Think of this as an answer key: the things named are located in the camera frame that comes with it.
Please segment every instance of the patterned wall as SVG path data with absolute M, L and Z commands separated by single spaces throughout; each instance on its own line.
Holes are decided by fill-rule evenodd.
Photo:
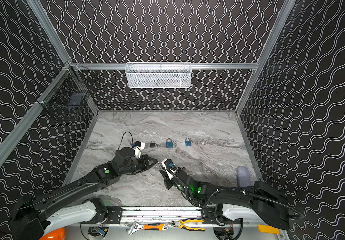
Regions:
M 298 0 L 241 115 L 263 178 L 306 217 L 293 240 L 345 239 L 345 0 Z
M 0 0 L 0 144 L 62 65 L 26 2 Z
M 235 110 L 251 71 L 193 70 L 179 89 L 129 88 L 124 71 L 101 71 L 92 96 L 103 110 Z
M 257 62 L 283 0 L 41 0 L 78 63 Z
M 19 196 L 61 187 L 92 116 L 85 107 L 78 121 L 62 122 L 43 111 L 33 123 L 0 168 L 0 239 L 12 239 L 7 213 Z

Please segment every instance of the wire basket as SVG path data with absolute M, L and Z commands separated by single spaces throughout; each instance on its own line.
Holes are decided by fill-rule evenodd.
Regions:
M 189 88 L 191 63 L 128 62 L 125 67 L 130 88 Z
M 75 120 L 86 106 L 98 74 L 81 66 L 72 66 L 43 102 L 46 112 L 55 120 Z

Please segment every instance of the pliers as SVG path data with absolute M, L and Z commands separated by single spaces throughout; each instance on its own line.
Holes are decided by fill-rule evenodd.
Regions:
M 173 226 L 173 227 L 179 227 L 179 228 L 183 228 L 189 231 L 200 231 L 200 232 L 204 232 L 204 228 L 193 228 L 193 227 L 188 227 L 186 225 L 184 225 L 185 223 L 189 223 L 189 222 L 195 222 L 195 223 L 199 223 L 199 222 L 204 222 L 204 219 L 195 219 L 195 218 L 188 218 L 185 220 L 180 220 L 180 221 L 173 221 L 173 222 L 169 222 L 169 225 Z

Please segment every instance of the yellow pliers handle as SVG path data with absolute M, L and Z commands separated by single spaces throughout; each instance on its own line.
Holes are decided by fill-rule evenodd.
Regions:
M 189 218 L 189 219 L 185 219 L 185 220 L 180 220 L 180 226 L 179 228 L 183 228 L 189 231 L 200 231 L 200 232 L 204 232 L 204 228 L 198 228 L 198 227 L 188 227 L 186 225 L 184 225 L 185 223 L 189 223 L 189 222 L 204 222 L 204 219 L 195 219 L 195 218 Z

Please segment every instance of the yellow block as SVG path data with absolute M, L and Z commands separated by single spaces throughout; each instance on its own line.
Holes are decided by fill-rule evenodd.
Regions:
M 267 226 L 267 225 L 259 225 L 258 224 L 258 231 L 259 232 L 279 234 L 279 229 L 271 227 L 271 226 Z

